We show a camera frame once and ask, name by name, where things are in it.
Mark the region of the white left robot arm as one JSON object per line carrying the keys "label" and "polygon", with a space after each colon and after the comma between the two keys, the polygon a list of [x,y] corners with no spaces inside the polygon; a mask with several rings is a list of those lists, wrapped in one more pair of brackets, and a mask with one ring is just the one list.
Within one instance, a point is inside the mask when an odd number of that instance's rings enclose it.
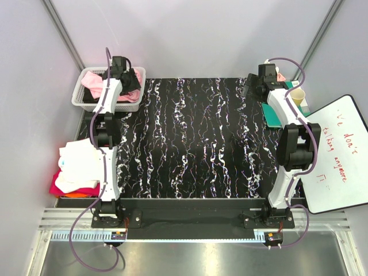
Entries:
{"label": "white left robot arm", "polygon": [[117,98],[122,92],[122,75],[131,68],[129,59],[108,57],[107,76],[89,125],[89,137],[97,150],[101,171],[99,196],[94,201],[93,228],[118,228],[126,223],[117,183],[116,155],[121,135],[114,116]]}

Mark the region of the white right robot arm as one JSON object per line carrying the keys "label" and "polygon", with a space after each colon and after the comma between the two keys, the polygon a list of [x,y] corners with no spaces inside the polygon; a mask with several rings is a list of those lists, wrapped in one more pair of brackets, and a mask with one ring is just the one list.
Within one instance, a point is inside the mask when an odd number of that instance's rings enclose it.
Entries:
{"label": "white right robot arm", "polygon": [[291,198],[304,175],[317,163],[321,126],[311,123],[291,98],[291,89],[277,78],[278,70],[269,60],[258,66],[257,74],[249,74],[243,93],[253,93],[276,113],[283,131],[276,151],[279,165],[275,184],[257,213],[244,212],[247,229],[292,229],[294,219]]}

